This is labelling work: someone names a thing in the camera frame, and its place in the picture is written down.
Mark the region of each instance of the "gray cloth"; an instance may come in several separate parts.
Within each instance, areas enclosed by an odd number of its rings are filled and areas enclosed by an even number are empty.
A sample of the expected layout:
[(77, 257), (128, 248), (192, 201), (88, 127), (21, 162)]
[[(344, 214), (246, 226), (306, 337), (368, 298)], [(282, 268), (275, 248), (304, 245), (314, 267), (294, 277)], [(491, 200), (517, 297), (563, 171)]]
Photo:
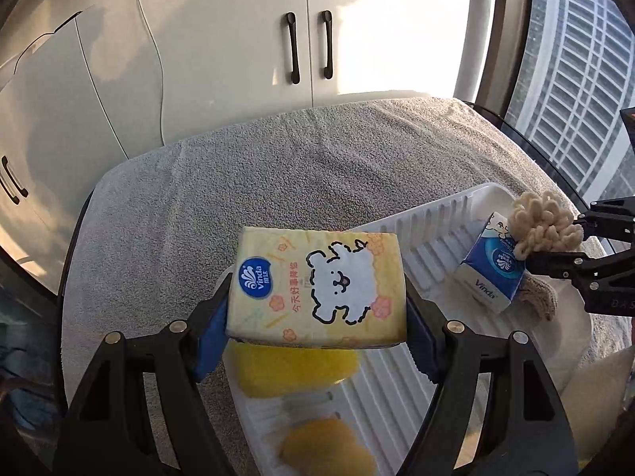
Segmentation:
[[(232, 125), (131, 159), (97, 185), (69, 273), (62, 327), (67, 395), (104, 334), (151, 334), (210, 297), (243, 225), (343, 230), (494, 181), (557, 191), (512, 141), (457, 100), (306, 109)], [(602, 250), (593, 239), (585, 250)], [(625, 319), (594, 317), (588, 359), (630, 344)], [(256, 474), (222, 369), (201, 385), (239, 474)], [(173, 463), (156, 389), (161, 456)]]

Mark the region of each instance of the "black cabinet handle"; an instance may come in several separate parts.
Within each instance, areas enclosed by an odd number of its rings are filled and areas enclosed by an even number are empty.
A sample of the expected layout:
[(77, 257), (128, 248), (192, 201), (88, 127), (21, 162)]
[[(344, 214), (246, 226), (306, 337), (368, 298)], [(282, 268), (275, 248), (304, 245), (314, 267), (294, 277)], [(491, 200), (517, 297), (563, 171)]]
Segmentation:
[(293, 71), (291, 72), (291, 82), (300, 84), (300, 66), (298, 65), (298, 41), (295, 34), (295, 14), (287, 12), (287, 23), (289, 24), (289, 34), (291, 35), (291, 61)]
[(2, 166), (4, 166), (4, 169), (7, 172), (7, 174), (9, 175), (9, 178), (11, 179), (11, 182), (18, 189), (18, 191), (20, 192), (20, 195), (22, 195), (22, 197), (28, 197), (29, 196), (29, 192), (27, 191), (26, 188), (20, 188), (21, 184), (17, 180), (15, 180), (13, 178), (13, 175), (12, 175), (11, 171), (9, 170), (9, 166), (8, 165), (9, 165), (9, 160), (6, 158), (6, 155), (3, 155), (2, 156)]
[(333, 15), (330, 10), (322, 11), (322, 19), (326, 25), (326, 68), (324, 68), (324, 78), (333, 77)]
[(2, 189), (4, 190), (4, 192), (9, 195), (9, 198), (12, 200), (12, 202), (15, 205), (18, 205), (20, 203), (20, 199), (16, 196), (16, 195), (12, 195), (9, 193), (9, 190), (7, 189), (7, 187), (4, 185), (4, 181), (2, 180), (2, 176), (0, 175), (0, 184), (2, 185)]

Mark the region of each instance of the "tissue packet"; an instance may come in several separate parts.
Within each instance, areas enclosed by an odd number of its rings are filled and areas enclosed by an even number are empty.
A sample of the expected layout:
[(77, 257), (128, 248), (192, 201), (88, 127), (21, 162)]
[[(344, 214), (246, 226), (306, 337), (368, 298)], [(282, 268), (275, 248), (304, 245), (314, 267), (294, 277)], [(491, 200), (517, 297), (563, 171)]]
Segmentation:
[(370, 348), (405, 342), (397, 236), (245, 227), (225, 331), (268, 345)]
[(454, 277), (494, 313), (507, 308), (518, 290), (525, 262), (514, 257), (515, 239), (507, 218), (492, 213)]

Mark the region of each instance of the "metal screw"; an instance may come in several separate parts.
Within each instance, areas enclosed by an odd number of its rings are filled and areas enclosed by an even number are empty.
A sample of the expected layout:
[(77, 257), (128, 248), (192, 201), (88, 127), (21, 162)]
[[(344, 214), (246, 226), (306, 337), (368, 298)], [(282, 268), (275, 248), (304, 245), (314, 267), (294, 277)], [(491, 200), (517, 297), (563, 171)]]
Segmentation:
[(109, 332), (104, 340), (106, 340), (106, 343), (109, 343), (111, 345), (117, 343), (119, 340), (121, 340), (121, 333), (119, 331)]
[(169, 325), (169, 330), (171, 332), (183, 332), (185, 329), (187, 329), (186, 321), (174, 321)]
[(466, 326), (464, 326), (463, 323), (459, 321), (449, 321), (448, 330), (455, 333), (462, 333), (466, 330)]
[(512, 338), (516, 340), (518, 343), (525, 344), (529, 342), (529, 337), (523, 331), (516, 331), (514, 335), (512, 336)]

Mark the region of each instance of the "beige fluffy toy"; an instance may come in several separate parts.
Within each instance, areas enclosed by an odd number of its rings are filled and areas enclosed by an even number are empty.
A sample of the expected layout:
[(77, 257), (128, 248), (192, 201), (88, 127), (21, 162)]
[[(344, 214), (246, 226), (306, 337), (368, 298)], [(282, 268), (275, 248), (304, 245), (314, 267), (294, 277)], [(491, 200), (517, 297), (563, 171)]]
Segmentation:
[(563, 207), (561, 198), (553, 192), (542, 197), (525, 192), (514, 201), (514, 210), (507, 228), (518, 242), (516, 259), (527, 259), (532, 252), (566, 252), (577, 248), (584, 236), (582, 226), (573, 224), (573, 213)]

